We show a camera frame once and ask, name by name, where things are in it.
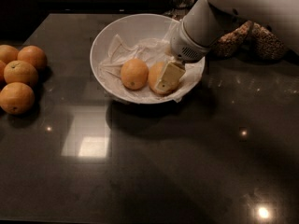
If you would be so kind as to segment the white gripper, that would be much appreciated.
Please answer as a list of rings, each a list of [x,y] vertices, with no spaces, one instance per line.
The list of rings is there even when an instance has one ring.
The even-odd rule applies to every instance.
[[[210,48],[202,47],[189,38],[183,21],[179,22],[171,34],[170,49],[179,61],[173,60],[163,65],[154,86],[159,93],[169,93],[178,87],[180,79],[186,72],[183,63],[197,63],[210,51]]]

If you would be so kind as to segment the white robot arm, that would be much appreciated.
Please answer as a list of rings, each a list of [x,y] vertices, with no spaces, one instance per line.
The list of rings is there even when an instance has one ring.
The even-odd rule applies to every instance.
[[[172,33],[170,50],[175,60],[164,65],[154,89],[174,90],[184,65],[200,61],[242,20],[269,26],[288,49],[299,53],[299,0],[197,0]]]

